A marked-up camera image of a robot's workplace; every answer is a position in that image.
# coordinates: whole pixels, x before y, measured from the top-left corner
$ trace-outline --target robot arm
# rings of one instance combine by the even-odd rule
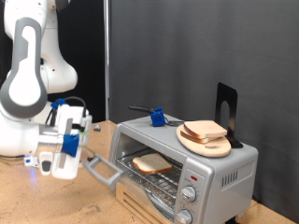
[[[0,155],[38,156],[43,175],[75,178],[81,147],[87,145],[92,116],[83,107],[57,104],[51,125],[33,122],[47,93],[67,91],[77,73],[63,59],[56,8],[69,0],[7,0],[6,33],[13,40],[12,68],[0,90]]]

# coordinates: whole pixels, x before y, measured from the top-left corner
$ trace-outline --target bread slice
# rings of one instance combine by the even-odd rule
[[[190,135],[189,133],[187,133],[183,124],[180,125],[178,128],[180,130],[180,135],[182,137],[187,138],[190,141],[193,141],[195,143],[205,144],[205,143],[208,143],[208,142],[213,141],[218,138],[218,137],[197,138],[197,137],[194,137],[194,136]]]
[[[227,131],[213,120],[186,121],[184,125],[186,132],[196,138],[222,137],[227,134]]]
[[[159,153],[133,158],[133,166],[143,175],[165,173],[172,170],[172,165]]]

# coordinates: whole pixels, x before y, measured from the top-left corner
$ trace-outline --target black wall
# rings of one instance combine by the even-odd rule
[[[299,2],[111,0],[110,119],[161,106],[214,119],[218,82],[239,95],[235,137],[259,150],[254,196],[299,222]]]
[[[0,72],[1,84],[11,67],[12,41],[4,32],[0,2]],[[59,46],[64,59],[78,73],[78,84],[72,91],[49,95],[49,101],[66,96],[84,99],[93,122],[105,120],[105,35],[103,1],[72,0],[58,13]]]

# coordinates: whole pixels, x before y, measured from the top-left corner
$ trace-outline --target toaster oven handle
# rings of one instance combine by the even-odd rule
[[[121,170],[119,167],[114,165],[113,163],[107,161],[105,158],[101,157],[99,154],[95,153],[94,158],[92,161],[84,161],[83,166],[84,168],[91,173],[96,179],[98,179],[100,182],[102,182],[105,185],[108,185],[111,190],[114,190],[116,187],[116,183],[119,182],[121,179],[123,170]],[[102,175],[99,175],[94,171],[94,167],[99,164],[100,162],[105,163],[107,166],[113,168],[114,170],[117,171],[116,174],[114,174],[110,179],[104,178]]]

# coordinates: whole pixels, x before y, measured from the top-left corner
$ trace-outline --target round wooden board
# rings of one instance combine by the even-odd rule
[[[180,135],[180,130],[182,130],[183,124],[177,128],[177,137],[180,143],[187,149],[206,156],[206,157],[223,157],[230,153],[232,147],[230,142],[226,137],[220,137],[216,140],[208,142],[206,144],[195,143],[187,138]]]

